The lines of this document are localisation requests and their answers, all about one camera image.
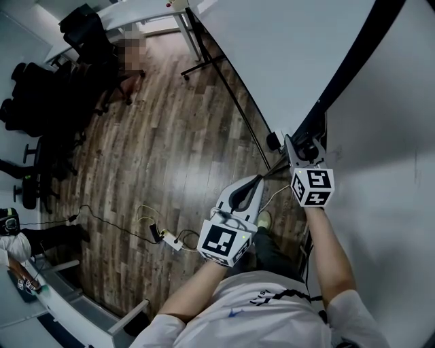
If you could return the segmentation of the person's left forearm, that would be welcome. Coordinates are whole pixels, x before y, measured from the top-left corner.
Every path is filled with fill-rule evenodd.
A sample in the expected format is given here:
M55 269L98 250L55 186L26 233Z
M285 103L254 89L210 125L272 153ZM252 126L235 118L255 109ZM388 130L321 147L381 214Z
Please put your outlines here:
M207 261L166 300L158 314L170 315L188 323L207 308L226 272L226 267Z

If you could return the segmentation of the black office chair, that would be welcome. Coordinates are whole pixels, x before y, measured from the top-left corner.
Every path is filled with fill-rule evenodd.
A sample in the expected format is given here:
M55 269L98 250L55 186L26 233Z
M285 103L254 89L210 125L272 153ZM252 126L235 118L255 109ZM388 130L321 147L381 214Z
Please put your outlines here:
M23 132L24 107L15 100L5 99L0 106L0 121L7 131Z
M47 213L51 214L48 198L53 196L60 199L60 194L52 189L52 180L62 181L68 174L76 176L77 169L70 162L72 153L63 151L53 138L42 136L34 149L25 147L24 160L28 155L34 155L33 165L20 167L22 171L18 178L22 180L20 187L14 186L13 198L18 195L22 198L24 208L33 210L36 202L41 201Z
M79 54L79 62L88 66L87 87L93 94L104 96L99 115L109 109L109 100L119 90L127 105L132 103L122 82L130 75L122 73L118 49L107 38L99 15L88 5L74 9L60 22L63 39Z
M83 100L74 84L75 72L70 61L56 71L35 63L16 65L11 76L15 86L10 99L24 107L24 133L40 137L79 129Z

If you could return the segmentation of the white power strip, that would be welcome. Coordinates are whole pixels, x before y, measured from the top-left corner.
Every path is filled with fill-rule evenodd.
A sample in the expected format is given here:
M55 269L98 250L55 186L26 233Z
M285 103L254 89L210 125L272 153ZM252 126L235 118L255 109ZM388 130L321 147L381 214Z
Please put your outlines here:
M183 248L184 244L180 241L179 237L168 230L162 231L162 240L169 246L171 246L175 251L179 251Z

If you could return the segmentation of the grey office desk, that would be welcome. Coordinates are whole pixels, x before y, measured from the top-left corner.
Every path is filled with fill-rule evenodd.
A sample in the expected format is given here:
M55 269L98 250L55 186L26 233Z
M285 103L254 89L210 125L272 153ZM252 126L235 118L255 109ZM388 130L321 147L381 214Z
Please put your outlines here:
M73 260L51 266L41 257L26 262L43 290L27 303L4 266L0 266L0 348L128 348L133 336L125 327L134 318L146 319L149 300L142 300L124 317L82 294L60 274L79 265Z

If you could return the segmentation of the white office desk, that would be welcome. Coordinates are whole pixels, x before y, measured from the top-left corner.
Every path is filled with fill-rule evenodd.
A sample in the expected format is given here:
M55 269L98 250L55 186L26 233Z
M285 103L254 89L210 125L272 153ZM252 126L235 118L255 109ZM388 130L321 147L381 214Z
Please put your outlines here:
M149 22L167 16L174 17L178 28L195 61L201 60L201 55L191 37L186 8L196 0L127 0L112 4L97 12L103 28L106 31L119 29L127 24Z

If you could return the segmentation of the person's black trousers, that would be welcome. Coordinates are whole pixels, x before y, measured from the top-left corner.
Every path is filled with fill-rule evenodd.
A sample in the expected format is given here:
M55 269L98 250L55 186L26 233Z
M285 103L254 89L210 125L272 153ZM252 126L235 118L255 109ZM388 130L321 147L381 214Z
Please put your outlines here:
M268 271L304 283L293 260L281 252L265 227L258 228L253 241L257 271Z

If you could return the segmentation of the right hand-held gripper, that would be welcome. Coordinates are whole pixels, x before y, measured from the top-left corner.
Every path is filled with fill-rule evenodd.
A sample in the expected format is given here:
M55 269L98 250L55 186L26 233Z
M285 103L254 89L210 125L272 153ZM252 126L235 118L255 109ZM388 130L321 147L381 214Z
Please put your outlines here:
M325 207L335 191L334 173L325 163L324 147L315 137L312 141L317 149L317 156L307 165L299 158L290 136L284 137L286 156L292 167L290 187L301 207Z

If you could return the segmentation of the person in white shirt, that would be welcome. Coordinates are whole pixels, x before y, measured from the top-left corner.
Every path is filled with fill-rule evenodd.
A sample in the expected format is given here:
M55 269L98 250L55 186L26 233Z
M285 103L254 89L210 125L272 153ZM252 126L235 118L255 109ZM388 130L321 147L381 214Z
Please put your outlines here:
M254 271L223 280L211 304L188 324L157 315L130 348L389 348L359 294L347 290L326 309L305 284Z

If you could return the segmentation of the person's right forearm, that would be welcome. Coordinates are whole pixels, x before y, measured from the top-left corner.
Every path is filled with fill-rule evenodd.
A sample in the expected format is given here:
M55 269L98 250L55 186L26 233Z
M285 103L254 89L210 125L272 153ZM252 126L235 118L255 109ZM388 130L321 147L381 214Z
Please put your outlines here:
M325 211L306 207L304 212L313 241L321 296L324 306L328 307L339 294L356 289L354 274Z

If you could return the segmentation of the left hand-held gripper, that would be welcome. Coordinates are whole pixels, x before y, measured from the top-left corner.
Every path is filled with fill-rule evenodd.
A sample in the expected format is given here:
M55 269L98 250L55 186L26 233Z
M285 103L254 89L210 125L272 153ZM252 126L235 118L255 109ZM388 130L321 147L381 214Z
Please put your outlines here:
M222 190L217 207L203 222L197 251L208 260L233 267L250 248L264 192L262 176L244 177Z

